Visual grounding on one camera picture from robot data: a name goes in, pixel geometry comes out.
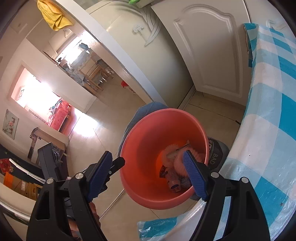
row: blue checkered tablecloth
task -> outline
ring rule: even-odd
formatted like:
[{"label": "blue checkered tablecloth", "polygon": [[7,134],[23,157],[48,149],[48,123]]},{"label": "blue checkered tablecloth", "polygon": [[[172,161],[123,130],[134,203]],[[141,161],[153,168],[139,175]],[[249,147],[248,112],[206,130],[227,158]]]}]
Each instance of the blue checkered tablecloth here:
[{"label": "blue checkered tablecloth", "polygon": [[[296,39],[254,23],[246,23],[245,29],[251,89],[244,119],[220,173],[234,180],[249,178],[274,240],[296,210]],[[226,199],[222,223],[226,223],[229,203]]]}]

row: yellow cloth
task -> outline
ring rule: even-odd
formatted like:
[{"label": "yellow cloth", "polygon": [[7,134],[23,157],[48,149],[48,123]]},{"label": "yellow cloth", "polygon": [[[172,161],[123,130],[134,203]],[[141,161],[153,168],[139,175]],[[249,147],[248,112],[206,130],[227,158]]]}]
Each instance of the yellow cloth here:
[{"label": "yellow cloth", "polygon": [[44,20],[54,31],[58,31],[72,23],[63,16],[63,13],[54,5],[45,0],[38,0],[37,7],[41,11]]}]

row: scrub brush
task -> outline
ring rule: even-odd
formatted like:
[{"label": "scrub brush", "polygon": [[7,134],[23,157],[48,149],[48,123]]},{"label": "scrub brush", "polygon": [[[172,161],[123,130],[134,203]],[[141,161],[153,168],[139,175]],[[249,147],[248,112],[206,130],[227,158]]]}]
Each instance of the scrub brush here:
[{"label": "scrub brush", "polygon": [[198,161],[198,162],[202,162],[202,159],[200,158],[200,155],[198,154],[198,152],[196,150],[194,150],[192,147],[185,147],[183,149],[181,149],[174,161],[174,169],[176,171],[176,173],[178,173],[180,176],[182,177],[188,177],[188,173],[186,171],[186,168],[183,164],[183,153],[185,151],[191,151],[192,155],[194,156],[194,158]]},{"label": "scrub brush", "polygon": [[161,161],[165,167],[174,167],[174,160],[176,156],[172,156],[171,158],[168,158],[167,155],[173,151],[176,151],[178,148],[179,148],[178,145],[172,144],[167,146],[164,149]]}]

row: white cabinet door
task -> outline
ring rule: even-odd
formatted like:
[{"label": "white cabinet door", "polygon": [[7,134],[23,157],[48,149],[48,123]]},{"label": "white cabinet door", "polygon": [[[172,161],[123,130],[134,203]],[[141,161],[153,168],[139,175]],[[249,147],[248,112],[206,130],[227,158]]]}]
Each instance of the white cabinet door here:
[{"label": "white cabinet door", "polygon": [[289,25],[268,0],[245,0],[253,23],[273,28],[285,36],[294,38]]},{"label": "white cabinet door", "polygon": [[152,6],[198,91],[246,105],[251,83],[243,0],[164,0]]}]

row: plastic bucket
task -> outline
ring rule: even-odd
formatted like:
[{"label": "plastic bucket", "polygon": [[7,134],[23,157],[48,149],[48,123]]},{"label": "plastic bucket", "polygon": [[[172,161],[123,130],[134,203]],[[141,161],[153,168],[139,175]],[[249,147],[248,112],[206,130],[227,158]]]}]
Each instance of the plastic bucket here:
[{"label": "plastic bucket", "polygon": [[193,186],[178,193],[169,190],[165,178],[159,177],[161,152],[170,144],[183,146],[189,140],[209,160],[206,132],[191,114],[178,109],[155,111],[141,119],[129,132],[121,151],[126,163],[120,177],[127,194],[140,205],[168,209],[186,201]]}]

